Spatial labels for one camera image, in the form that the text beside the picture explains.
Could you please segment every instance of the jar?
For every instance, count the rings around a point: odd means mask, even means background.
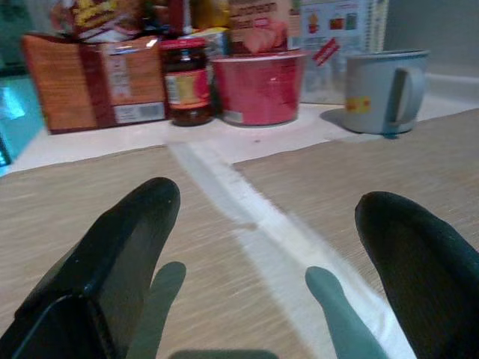
[[[165,40],[160,47],[173,124],[196,126],[210,122],[213,118],[204,38]]]

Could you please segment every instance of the food package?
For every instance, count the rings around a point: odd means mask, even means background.
[[[195,32],[188,37],[202,37],[206,40],[205,52],[208,58],[215,56],[229,55],[229,30],[227,28],[208,28],[207,30]]]
[[[348,55],[382,51],[388,0],[302,0],[302,102],[344,103]]]
[[[87,43],[132,39],[143,30],[144,0],[46,0],[57,34]]]
[[[301,45],[299,0],[230,0],[234,54],[298,49]]]
[[[229,22],[228,0],[192,0],[193,28],[227,27]]]
[[[23,48],[51,133],[165,119],[155,37],[78,44],[30,34]]]

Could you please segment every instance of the cardboard box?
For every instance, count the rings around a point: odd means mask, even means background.
[[[165,119],[155,37],[78,44],[32,34],[23,47],[51,133]]]

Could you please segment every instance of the white stripe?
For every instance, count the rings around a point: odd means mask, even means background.
[[[350,304],[390,358],[415,358],[389,305],[318,233],[279,211],[208,147],[197,143],[170,148],[215,206],[242,224],[237,231],[239,243],[316,358],[328,358],[325,352],[331,353],[331,343],[320,340],[327,333],[326,323],[305,285],[309,266],[328,269],[338,278]],[[245,224],[255,224],[257,229],[247,230]]]

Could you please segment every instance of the snack bag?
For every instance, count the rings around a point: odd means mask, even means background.
[[[301,45],[300,3],[294,0],[230,0],[234,54],[298,49]]]
[[[142,29],[142,0],[47,0],[49,21],[57,34],[87,43],[132,39]]]

